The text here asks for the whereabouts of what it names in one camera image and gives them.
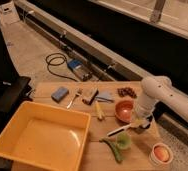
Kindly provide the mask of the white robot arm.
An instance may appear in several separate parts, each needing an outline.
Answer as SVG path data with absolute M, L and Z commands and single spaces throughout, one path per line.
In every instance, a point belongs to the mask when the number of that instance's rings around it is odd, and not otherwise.
M 141 81 L 142 92 L 134 103 L 138 118 L 147 118 L 158 102 L 164 103 L 188 122 L 188 96 L 176 90 L 167 76 L 148 76 Z

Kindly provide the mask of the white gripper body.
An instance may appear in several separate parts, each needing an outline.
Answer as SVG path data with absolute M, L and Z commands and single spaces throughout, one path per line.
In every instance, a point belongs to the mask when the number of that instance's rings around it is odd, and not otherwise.
M 150 124 L 153 120 L 153 109 L 154 101 L 148 97 L 140 96 L 135 102 L 134 113 L 142 124 Z

